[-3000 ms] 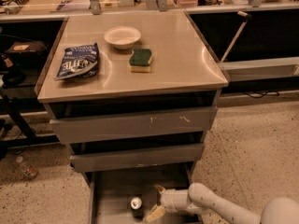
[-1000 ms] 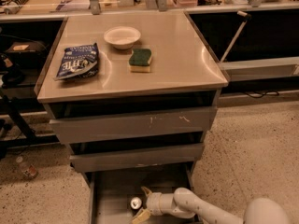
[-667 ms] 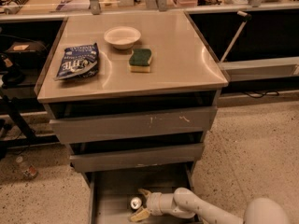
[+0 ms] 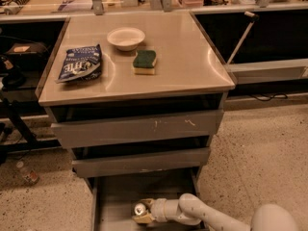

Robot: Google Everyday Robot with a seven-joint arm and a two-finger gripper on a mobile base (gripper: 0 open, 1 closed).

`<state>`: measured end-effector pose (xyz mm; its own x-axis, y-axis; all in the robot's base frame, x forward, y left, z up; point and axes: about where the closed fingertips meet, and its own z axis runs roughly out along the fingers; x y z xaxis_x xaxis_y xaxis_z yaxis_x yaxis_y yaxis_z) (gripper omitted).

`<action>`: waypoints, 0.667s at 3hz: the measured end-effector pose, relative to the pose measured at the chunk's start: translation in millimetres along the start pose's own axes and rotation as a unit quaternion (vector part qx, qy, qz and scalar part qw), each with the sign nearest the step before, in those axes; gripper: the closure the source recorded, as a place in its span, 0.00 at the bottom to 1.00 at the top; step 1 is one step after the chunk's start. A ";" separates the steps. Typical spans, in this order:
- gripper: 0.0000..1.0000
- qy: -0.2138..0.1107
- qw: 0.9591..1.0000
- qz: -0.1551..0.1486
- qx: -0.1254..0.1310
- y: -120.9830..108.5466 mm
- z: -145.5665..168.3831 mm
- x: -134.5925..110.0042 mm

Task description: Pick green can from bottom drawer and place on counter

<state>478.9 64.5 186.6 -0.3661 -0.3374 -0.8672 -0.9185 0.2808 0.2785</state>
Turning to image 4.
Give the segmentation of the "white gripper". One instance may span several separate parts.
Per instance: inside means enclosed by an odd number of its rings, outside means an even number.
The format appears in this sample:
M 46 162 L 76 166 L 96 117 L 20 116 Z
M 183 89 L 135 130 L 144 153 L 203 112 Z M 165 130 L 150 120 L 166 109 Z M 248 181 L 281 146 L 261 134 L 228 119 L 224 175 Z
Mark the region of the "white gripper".
M 158 198 L 154 200 L 153 198 L 141 199 L 142 203 L 149 212 L 144 212 L 141 214 L 136 214 L 132 216 L 135 223 L 138 224 L 148 224 L 154 220 L 157 222 L 168 222 L 174 220 L 177 217 L 177 200 L 171 199 L 167 200 L 165 198 Z

